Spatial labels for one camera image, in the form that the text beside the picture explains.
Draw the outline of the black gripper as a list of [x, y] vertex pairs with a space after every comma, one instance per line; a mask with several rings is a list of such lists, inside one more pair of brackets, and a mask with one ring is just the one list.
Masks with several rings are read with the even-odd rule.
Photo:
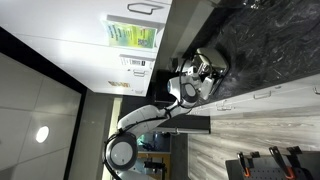
[[204, 81], [201, 84], [200, 87], [200, 97], [204, 100], [207, 100], [209, 98], [209, 95], [212, 91], [214, 84], [214, 80], [210, 77], [206, 77]]

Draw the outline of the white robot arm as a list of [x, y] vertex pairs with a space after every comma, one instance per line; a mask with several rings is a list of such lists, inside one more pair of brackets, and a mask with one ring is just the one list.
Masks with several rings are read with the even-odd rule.
[[103, 164], [115, 180], [122, 180], [117, 171], [128, 172], [134, 166], [139, 136], [177, 115], [188, 113], [200, 98], [209, 96], [213, 86], [212, 62], [209, 59], [202, 61], [197, 72], [193, 71], [193, 67], [183, 72], [184, 65], [185, 62], [181, 65], [179, 76], [167, 83], [168, 92], [176, 98], [172, 105], [162, 109], [154, 105], [136, 109], [119, 120], [117, 132], [104, 142]]

